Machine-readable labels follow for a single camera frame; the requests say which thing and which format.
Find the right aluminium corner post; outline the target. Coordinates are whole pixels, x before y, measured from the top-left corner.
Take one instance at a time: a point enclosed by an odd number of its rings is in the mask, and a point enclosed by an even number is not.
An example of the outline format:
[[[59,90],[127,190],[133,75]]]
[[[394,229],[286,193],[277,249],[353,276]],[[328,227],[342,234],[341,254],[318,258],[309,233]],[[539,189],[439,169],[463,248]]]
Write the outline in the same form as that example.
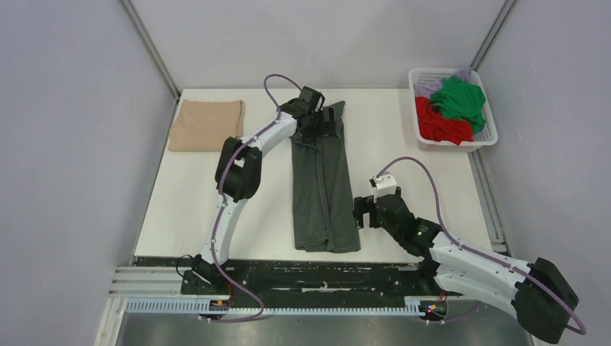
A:
[[[500,32],[504,28],[507,20],[510,15],[514,11],[516,5],[519,3],[518,0],[504,0],[503,4],[494,17],[494,20],[486,33],[482,43],[480,44],[476,54],[474,55],[470,67],[477,71],[488,55],[489,51],[492,49],[493,44],[496,42]]]

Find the dark grey t shirt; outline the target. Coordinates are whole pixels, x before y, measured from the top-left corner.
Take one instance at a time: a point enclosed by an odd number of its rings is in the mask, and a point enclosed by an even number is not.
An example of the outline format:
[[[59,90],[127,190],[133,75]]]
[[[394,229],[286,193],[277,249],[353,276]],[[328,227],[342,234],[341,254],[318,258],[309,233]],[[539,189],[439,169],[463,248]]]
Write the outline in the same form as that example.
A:
[[[345,146],[345,101],[324,108],[336,118],[337,137],[306,143],[293,136],[294,247],[306,252],[361,250]]]

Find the white plastic laundry basket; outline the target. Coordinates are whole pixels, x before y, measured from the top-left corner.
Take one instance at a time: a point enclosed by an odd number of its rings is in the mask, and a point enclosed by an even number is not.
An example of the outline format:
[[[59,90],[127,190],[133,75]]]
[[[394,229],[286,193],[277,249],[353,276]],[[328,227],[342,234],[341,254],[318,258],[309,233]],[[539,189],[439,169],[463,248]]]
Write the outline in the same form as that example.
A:
[[[475,151],[499,135],[481,77],[465,68],[413,68],[411,107],[422,151]]]

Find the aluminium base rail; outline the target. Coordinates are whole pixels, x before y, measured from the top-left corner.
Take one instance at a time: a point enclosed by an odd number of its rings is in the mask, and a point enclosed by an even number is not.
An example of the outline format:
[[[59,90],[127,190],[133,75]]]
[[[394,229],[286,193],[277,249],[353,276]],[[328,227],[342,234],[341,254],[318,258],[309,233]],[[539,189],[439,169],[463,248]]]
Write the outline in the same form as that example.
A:
[[[119,293],[134,293],[142,296],[178,296],[181,293],[183,274],[189,268],[183,267],[122,267],[118,269],[112,281],[111,290]],[[449,296],[464,296],[467,293],[460,282],[468,282],[475,288],[483,288],[482,280],[476,280],[467,272],[448,272],[438,270],[433,272],[432,278],[442,289],[447,290]]]

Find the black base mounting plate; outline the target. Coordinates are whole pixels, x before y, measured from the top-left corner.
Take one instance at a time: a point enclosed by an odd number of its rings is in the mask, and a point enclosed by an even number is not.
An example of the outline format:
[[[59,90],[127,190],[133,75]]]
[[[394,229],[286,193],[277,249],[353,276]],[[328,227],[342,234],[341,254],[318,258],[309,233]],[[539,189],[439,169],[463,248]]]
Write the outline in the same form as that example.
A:
[[[232,308],[399,308],[406,297],[439,297],[433,268],[420,264],[230,259],[223,277],[210,265],[203,280],[188,270],[181,293],[228,296]]]

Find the green t shirt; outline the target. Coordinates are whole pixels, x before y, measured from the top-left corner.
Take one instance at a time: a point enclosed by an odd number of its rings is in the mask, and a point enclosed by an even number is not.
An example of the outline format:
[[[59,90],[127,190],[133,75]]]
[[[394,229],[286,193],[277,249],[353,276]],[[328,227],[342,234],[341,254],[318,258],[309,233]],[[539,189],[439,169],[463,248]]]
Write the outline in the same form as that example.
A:
[[[441,90],[435,92],[429,100],[443,117],[466,120],[473,134],[479,133],[486,124],[482,111],[486,97],[483,90],[475,84],[453,76],[445,79]]]

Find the aluminium corner post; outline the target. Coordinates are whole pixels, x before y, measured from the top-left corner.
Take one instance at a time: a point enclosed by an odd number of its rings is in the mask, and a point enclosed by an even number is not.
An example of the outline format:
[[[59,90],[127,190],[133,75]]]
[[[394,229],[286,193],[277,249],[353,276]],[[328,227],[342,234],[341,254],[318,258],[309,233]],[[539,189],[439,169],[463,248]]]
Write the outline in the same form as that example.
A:
[[[122,10],[126,14],[128,21],[132,25],[138,39],[141,44],[145,48],[148,57],[151,59],[151,62],[155,69],[157,70],[159,76],[161,77],[164,85],[168,89],[170,95],[174,99],[175,102],[179,101],[181,97],[181,92],[174,78],[172,77],[170,70],[165,64],[159,49],[156,47],[153,38],[148,31],[143,18],[139,14],[135,4],[131,0],[118,0],[118,4],[122,7]]]
[[[504,28],[507,20],[510,15],[514,11],[516,5],[519,3],[518,0],[504,0],[503,4],[494,17],[494,20],[486,33],[482,43],[480,44],[476,54],[474,55],[470,67],[477,71],[488,55],[489,51],[492,49],[493,44],[496,42],[500,32]]]

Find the red t shirt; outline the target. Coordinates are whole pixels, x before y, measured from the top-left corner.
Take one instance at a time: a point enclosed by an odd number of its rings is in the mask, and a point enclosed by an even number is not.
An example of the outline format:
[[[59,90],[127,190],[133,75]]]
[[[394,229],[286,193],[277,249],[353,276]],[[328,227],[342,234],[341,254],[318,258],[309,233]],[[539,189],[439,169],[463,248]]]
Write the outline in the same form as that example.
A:
[[[449,141],[456,146],[473,141],[473,130],[466,120],[443,117],[426,97],[416,97],[414,101],[422,138],[436,142]]]

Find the folded beige t shirt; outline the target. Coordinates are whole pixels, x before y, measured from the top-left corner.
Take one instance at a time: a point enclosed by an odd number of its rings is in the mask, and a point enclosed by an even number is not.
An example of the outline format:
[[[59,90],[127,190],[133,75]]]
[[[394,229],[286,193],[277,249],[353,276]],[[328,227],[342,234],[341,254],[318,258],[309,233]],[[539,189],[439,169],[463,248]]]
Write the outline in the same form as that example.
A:
[[[244,135],[246,105],[242,100],[201,102],[185,100],[169,133],[172,152],[219,152],[227,138]]]

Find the left aluminium corner post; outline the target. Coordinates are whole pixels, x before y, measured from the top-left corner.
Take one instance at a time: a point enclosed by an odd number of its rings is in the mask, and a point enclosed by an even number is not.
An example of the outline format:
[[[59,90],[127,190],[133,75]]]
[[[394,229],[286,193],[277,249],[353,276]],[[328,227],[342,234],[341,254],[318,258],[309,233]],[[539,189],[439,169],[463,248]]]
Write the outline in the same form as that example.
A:
[[[138,39],[141,44],[145,48],[148,57],[151,59],[151,62],[155,69],[157,70],[159,76],[161,77],[164,85],[168,89],[170,95],[174,99],[175,102],[179,101],[181,97],[181,92],[174,78],[172,77],[170,70],[165,64],[159,49],[156,47],[153,38],[148,31],[143,18],[139,14],[135,4],[131,0],[118,0],[118,4],[122,7],[122,10],[126,14],[128,21],[132,25]]]

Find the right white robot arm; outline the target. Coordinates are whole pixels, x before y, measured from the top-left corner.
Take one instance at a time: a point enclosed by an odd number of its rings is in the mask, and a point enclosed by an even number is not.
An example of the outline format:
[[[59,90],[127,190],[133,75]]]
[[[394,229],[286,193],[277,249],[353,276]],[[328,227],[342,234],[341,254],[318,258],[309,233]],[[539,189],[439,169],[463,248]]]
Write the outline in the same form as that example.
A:
[[[401,193],[354,199],[358,228],[384,229],[401,248],[422,261],[418,289],[457,293],[494,306],[514,317],[532,336],[559,343],[569,328],[579,298],[560,270],[541,257],[534,262],[506,257],[448,236],[441,225],[416,217]]]

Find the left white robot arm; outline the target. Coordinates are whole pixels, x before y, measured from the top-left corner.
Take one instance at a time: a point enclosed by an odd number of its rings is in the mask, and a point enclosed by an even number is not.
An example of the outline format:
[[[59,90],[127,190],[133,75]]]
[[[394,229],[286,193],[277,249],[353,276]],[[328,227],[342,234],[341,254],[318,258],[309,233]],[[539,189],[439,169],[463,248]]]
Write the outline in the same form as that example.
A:
[[[227,138],[215,172],[219,194],[217,215],[208,240],[183,274],[186,294],[219,294],[229,281],[222,265],[238,219],[259,189],[264,157],[279,143],[298,134],[307,140],[337,134],[335,116],[324,110],[325,97],[310,87],[298,97],[276,106],[276,115],[262,128],[243,138]]]

